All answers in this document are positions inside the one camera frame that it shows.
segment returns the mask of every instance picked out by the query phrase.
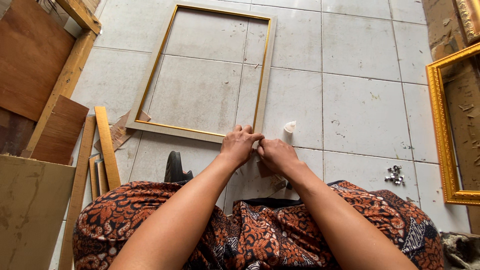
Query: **ornate gold frame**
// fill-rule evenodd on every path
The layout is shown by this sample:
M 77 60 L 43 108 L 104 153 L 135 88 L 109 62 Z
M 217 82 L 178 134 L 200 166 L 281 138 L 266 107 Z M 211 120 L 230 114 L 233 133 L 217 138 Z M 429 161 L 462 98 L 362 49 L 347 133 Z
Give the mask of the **ornate gold frame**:
M 440 73 L 441 68 L 479 53 L 480 43 L 426 66 L 445 203 L 480 205 L 480 191 L 460 190 L 459 188 L 452 129 L 448 116 L 448 105 L 444 93 L 442 74 Z
M 469 43 L 480 38 L 480 1 L 456 0 L 458 12 L 462 19 L 463 29 Z
M 174 6 L 172 7 L 172 16 L 167 18 L 162 26 L 162 31 L 160 32 L 160 39 L 157 42 L 157 45 L 153 49 L 150 62 L 147 67 L 147 72 L 140 83 L 137 98 L 132 106 L 132 111 L 137 113 L 131 113 L 128 117 L 126 127 L 147 130 L 157 133 L 164 133 L 169 135 L 182 136 L 187 138 L 199 139 L 204 141 L 211 141 L 216 143 L 222 143 L 223 134 L 216 134 L 207 131 L 194 130 L 186 127 L 171 126 L 160 123 L 152 123 L 139 120 L 140 112 L 142 111 L 142 106 L 145 102 L 150 84 L 154 77 L 156 67 L 164 46 L 166 44 L 168 34 L 170 33 L 173 20 L 175 19 L 175 14 L 177 13 L 178 8 L 187 8 L 208 12 L 223 13 L 229 15 L 237 15 L 248 18 L 255 18 L 268 21 L 268 30 L 266 34 L 265 41 L 265 50 L 264 50 L 264 59 L 262 62 L 262 71 L 260 76 L 260 85 L 258 87 L 257 101 L 255 107 L 255 116 L 253 119 L 253 131 L 262 132 L 263 119 L 264 119 L 264 109 L 266 101 L 266 93 L 268 89 L 268 79 L 270 76 L 270 64 L 272 61 L 272 52 L 273 52 L 273 42 L 275 39 L 275 30 L 276 30 L 276 15 L 269 15 L 260 12 L 253 11 L 242 11 L 231 8 L 216 7 L 204 4 L 197 4 L 184 1 L 175 1 Z

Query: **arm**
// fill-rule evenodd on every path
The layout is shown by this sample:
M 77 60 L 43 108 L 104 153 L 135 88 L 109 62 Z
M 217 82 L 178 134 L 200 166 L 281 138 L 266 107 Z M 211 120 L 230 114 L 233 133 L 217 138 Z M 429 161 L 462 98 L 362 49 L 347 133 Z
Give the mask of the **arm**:
M 271 170 L 290 181 L 342 269 L 417 269 L 380 230 L 299 161 L 292 146 L 279 139 L 262 139 L 257 151 Z
M 251 131 L 249 125 L 243 130 L 235 126 L 214 161 L 140 225 L 110 269 L 181 269 L 233 172 L 250 159 L 252 144 L 263 138 Z

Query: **finger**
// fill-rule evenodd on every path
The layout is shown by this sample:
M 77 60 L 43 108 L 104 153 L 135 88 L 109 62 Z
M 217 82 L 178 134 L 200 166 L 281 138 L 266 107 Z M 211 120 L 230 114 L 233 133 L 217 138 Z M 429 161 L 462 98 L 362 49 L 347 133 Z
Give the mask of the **finger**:
M 264 150 L 263 147 L 258 146 L 258 147 L 257 147 L 257 153 L 258 153 L 258 155 L 260 156 L 261 159 L 264 158 L 265 150 Z
M 265 147 L 265 144 L 268 143 L 270 140 L 267 140 L 267 139 L 260 139 L 258 141 L 258 144 L 261 145 L 262 147 Z
M 261 133 L 254 133 L 250 136 L 250 138 L 255 142 L 255 141 L 258 141 L 258 140 L 261 140 L 261 139 L 265 138 L 265 136 Z
M 246 126 L 243 127 L 242 131 L 250 134 L 250 133 L 252 133 L 252 126 L 251 125 L 246 125 Z
M 233 128 L 233 131 L 241 131 L 241 125 L 236 125 L 236 126 Z

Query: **hand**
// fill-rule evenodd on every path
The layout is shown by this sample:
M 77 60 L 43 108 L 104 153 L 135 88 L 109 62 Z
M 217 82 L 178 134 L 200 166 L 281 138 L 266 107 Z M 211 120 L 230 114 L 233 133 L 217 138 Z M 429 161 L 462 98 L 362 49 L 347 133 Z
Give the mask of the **hand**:
M 261 133 L 250 134 L 252 126 L 236 125 L 232 132 L 223 138 L 220 156 L 231 161 L 235 169 L 245 164 L 252 156 L 252 145 L 255 141 L 265 138 Z
M 301 164 L 295 149 L 280 139 L 261 139 L 258 142 L 257 152 L 262 161 L 272 171 L 287 178 L 292 171 Z

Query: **black sandal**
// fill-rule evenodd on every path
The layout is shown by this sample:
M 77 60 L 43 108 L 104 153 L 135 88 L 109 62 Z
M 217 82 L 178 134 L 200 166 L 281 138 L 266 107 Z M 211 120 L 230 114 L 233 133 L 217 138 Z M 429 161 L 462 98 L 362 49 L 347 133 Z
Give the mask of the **black sandal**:
M 188 171 L 188 173 L 184 173 L 181 167 L 181 158 L 180 152 L 172 151 L 168 156 L 167 160 L 167 169 L 165 170 L 165 183 L 177 183 L 177 182 L 185 182 L 182 184 L 186 184 L 189 180 L 193 178 L 192 171 Z

